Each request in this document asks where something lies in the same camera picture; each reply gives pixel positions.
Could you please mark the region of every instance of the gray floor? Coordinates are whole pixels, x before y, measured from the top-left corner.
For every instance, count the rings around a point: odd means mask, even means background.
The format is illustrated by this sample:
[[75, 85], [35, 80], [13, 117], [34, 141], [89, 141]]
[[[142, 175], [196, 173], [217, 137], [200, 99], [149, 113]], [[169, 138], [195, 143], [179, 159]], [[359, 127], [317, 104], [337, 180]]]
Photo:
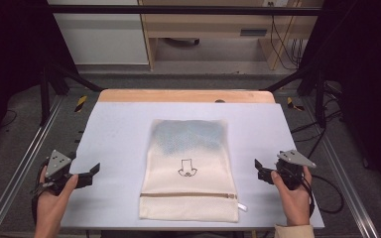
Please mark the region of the gray floor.
[[[116, 88], [213, 88], [213, 89], [259, 89], [284, 78], [291, 70], [278, 68], [270, 71], [265, 59], [260, 54], [256, 40], [204, 40], [198, 46], [189, 43], [160, 41], [156, 67], [153, 71], [146, 67], [123, 66], [113, 70], [104, 67], [85, 68], [82, 75], [103, 86]], [[6, 217], [0, 225], [0, 237], [29, 237], [34, 230], [30, 210], [29, 191], [32, 188], [40, 162], [50, 154], [52, 149], [75, 151], [81, 133], [86, 125], [87, 116], [92, 110], [98, 93], [91, 92], [76, 83], [71, 83], [71, 91], [63, 98], [61, 111], [55, 119], [52, 129], [39, 152], [34, 156], [31, 169], [22, 178], [22, 184], [16, 193]], [[299, 111], [287, 107], [287, 98], [291, 96], [296, 105], [309, 107], [311, 97], [299, 98], [295, 93], [298, 82], [295, 81], [275, 92], [275, 98], [283, 106], [290, 129], [312, 122], [309, 111]], [[73, 112], [78, 98], [87, 95], [87, 101], [80, 113]], [[326, 114], [338, 110], [335, 102], [327, 105]], [[29, 145], [32, 142], [40, 123], [40, 90], [32, 87], [15, 95], [9, 102], [8, 112], [2, 124], [15, 120], [0, 129], [0, 197], [12, 174], [17, 170]], [[318, 134], [312, 129], [294, 134], [295, 141], [303, 141]], [[297, 142], [298, 150], [308, 154], [317, 138]], [[367, 214], [370, 216], [376, 231], [381, 237], [381, 176], [376, 171], [363, 168], [361, 155], [356, 148], [343, 121], [335, 118], [327, 123], [323, 139], [331, 141], [332, 148], [348, 173], [355, 191], [361, 199]], [[311, 159], [318, 164], [314, 174], [338, 182], [329, 164], [329, 154], [324, 143], [320, 143]], [[335, 209], [339, 200], [337, 193], [326, 183], [315, 180], [314, 193], [319, 206], [323, 209]], [[337, 214], [322, 212], [325, 228], [316, 230], [317, 237], [363, 237], [358, 223], [352, 215], [353, 208], [345, 205]], [[258, 237], [272, 237], [273, 231], [258, 231]], [[84, 231], [63, 230], [64, 234], [85, 236]], [[112, 237], [134, 237], [130, 233], [116, 233]]]

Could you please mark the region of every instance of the white cabinet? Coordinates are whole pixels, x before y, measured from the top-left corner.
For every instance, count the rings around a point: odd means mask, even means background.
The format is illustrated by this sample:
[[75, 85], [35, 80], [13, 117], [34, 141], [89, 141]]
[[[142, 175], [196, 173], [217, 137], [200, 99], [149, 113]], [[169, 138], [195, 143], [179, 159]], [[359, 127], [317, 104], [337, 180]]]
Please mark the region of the white cabinet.
[[[136, 0], [48, 0], [49, 4], [137, 5]], [[75, 64], [148, 64], [139, 14], [55, 14]]]

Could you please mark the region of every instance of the hand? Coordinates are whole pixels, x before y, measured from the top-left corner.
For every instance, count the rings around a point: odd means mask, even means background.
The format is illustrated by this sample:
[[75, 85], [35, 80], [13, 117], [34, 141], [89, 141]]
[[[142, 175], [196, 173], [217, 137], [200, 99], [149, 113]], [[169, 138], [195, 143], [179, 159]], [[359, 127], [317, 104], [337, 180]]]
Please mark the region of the hand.
[[[44, 167], [40, 176], [40, 182], [45, 181], [46, 168]], [[37, 225], [35, 237], [57, 237], [61, 229], [61, 221], [64, 217], [67, 201], [76, 187], [78, 175], [72, 176], [63, 188], [59, 196], [50, 190], [45, 190], [39, 197], [37, 206]]]
[[[309, 172], [309, 169], [307, 167], [303, 167], [303, 172], [306, 181], [309, 184], [312, 184], [312, 175]], [[271, 172], [271, 177], [278, 189], [278, 192], [280, 193], [284, 213], [287, 217], [287, 225], [310, 225], [310, 195], [306, 189], [300, 185], [295, 190], [289, 190], [280, 175], [275, 171]]]

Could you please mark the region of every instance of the sleeve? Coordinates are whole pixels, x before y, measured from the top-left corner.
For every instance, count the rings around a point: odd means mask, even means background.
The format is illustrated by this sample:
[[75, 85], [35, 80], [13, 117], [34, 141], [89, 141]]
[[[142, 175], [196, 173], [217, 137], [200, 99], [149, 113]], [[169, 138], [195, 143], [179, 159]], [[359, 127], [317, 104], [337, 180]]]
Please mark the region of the sleeve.
[[274, 238], [314, 238], [314, 228], [311, 225], [304, 226], [275, 226]]

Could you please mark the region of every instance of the white laundry bag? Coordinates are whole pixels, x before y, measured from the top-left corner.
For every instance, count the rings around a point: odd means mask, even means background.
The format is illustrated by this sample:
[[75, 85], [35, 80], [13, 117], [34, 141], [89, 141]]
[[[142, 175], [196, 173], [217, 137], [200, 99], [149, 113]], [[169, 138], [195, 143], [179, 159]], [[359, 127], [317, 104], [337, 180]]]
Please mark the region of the white laundry bag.
[[225, 121], [155, 120], [140, 218], [237, 222], [226, 135]]

